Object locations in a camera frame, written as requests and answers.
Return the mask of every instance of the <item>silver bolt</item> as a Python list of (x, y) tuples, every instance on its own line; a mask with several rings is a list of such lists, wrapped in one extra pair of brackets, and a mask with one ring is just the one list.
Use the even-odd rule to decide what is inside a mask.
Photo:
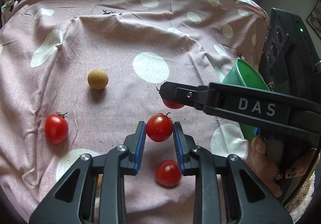
[(235, 155), (235, 154), (230, 154), (230, 155), (229, 155), (229, 159), (230, 159), (231, 161), (237, 161), (239, 158), (238, 158), (238, 156)]
[(88, 161), (90, 159), (90, 155), (87, 153), (84, 153), (83, 155), (80, 156), (80, 158), (83, 161)]
[(201, 147), (200, 146), (196, 146), (192, 149), (194, 152), (199, 152), (201, 150)]
[(127, 146), (121, 144), (121, 145), (117, 146), (117, 150), (118, 150), (118, 151), (126, 151), (126, 150), (127, 150)]

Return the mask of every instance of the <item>yellow ball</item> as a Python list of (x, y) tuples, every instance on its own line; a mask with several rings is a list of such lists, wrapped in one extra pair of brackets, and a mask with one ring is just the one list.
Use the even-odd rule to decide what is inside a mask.
[(93, 89), (103, 89), (108, 84), (108, 75), (101, 69), (94, 69), (88, 75), (88, 84)]

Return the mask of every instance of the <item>framed picture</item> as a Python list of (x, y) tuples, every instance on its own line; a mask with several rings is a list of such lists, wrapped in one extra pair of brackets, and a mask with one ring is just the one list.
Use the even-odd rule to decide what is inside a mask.
[(313, 28), (321, 39), (321, 2), (318, 1), (311, 14), (307, 18), (307, 23)]

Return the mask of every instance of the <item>tomato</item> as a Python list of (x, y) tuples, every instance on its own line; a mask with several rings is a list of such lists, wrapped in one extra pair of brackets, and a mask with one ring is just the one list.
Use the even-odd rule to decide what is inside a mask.
[(185, 106), (184, 104), (178, 104), (178, 103), (175, 103), (172, 101), (167, 101), (164, 99), (163, 99), (163, 103), (164, 103), (164, 105), (166, 105), (170, 109), (180, 109)]
[(56, 113), (49, 115), (45, 122), (47, 141), (52, 145), (61, 144), (68, 135), (68, 123), (65, 114)]
[(164, 114), (152, 116), (146, 124), (146, 133), (155, 142), (167, 140), (173, 132), (172, 120)]
[(165, 187), (176, 186), (182, 179), (178, 163), (173, 160), (163, 161), (156, 169), (155, 178)]

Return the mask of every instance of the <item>green cup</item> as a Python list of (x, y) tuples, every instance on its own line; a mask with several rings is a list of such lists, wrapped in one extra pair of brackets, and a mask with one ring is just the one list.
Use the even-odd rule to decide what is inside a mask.
[[(251, 65), (242, 59), (235, 60), (234, 67), (226, 75), (222, 83), (270, 91), (260, 75), (251, 67)], [(245, 124), (240, 124), (240, 127), (244, 138), (253, 140), (255, 137), (255, 127)]]

